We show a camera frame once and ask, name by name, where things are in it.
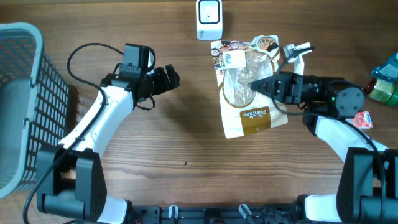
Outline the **green lidded jar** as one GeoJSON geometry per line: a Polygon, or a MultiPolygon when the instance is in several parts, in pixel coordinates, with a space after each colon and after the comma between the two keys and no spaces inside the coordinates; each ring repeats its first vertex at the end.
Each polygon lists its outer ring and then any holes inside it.
{"type": "Polygon", "coordinates": [[[367,97],[387,106],[397,106],[397,85],[381,79],[372,79],[366,89],[367,97]]]}

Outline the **teal Listerine mouthwash bottle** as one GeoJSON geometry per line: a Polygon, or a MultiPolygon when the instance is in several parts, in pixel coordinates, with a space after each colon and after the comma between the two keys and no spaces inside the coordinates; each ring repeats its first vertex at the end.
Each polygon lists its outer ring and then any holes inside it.
{"type": "Polygon", "coordinates": [[[397,53],[392,54],[382,65],[372,70],[371,76],[389,83],[397,82],[397,53]]]}

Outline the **red Kleenex tissue pack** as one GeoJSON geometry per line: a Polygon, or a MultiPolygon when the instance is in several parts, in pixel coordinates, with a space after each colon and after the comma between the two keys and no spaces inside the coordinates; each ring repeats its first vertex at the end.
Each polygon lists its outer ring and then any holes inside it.
{"type": "Polygon", "coordinates": [[[347,122],[351,123],[358,129],[371,129],[373,127],[369,111],[359,111],[353,119],[347,119],[347,122]]]}

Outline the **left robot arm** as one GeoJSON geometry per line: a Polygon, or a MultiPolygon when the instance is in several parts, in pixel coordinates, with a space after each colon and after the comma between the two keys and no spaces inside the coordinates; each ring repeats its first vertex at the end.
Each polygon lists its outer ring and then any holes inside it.
{"type": "Polygon", "coordinates": [[[39,179],[25,203],[23,221],[32,199],[39,212],[70,218],[72,223],[140,223],[132,202],[108,194],[101,158],[119,125],[140,103],[180,85],[172,65],[156,67],[151,47],[126,44],[122,62],[100,84],[98,96],[75,128],[56,146],[37,155],[39,179]]]}

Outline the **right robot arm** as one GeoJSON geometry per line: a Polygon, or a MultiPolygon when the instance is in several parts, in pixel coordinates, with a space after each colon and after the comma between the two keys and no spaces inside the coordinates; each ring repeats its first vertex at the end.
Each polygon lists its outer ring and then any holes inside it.
{"type": "Polygon", "coordinates": [[[298,197],[296,222],[397,223],[397,150],[350,123],[365,100],[360,86],[343,78],[280,72],[250,87],[274,104],[303,105],[303,124],[344,163],[335,194],[298,197]]]}

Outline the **white snack pouch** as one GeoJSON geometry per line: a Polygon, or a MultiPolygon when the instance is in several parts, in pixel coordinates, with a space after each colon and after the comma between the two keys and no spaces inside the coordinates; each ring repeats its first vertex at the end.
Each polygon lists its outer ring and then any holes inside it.
{"type": "Polygon", "coordinates": [[[260,35],[251,42],[213,41],[211,56],[226,138],[256,134],[288,122],[271,98],[251,89],[252,82],[273,76],[279,68],[278,36],[260,35]]]}

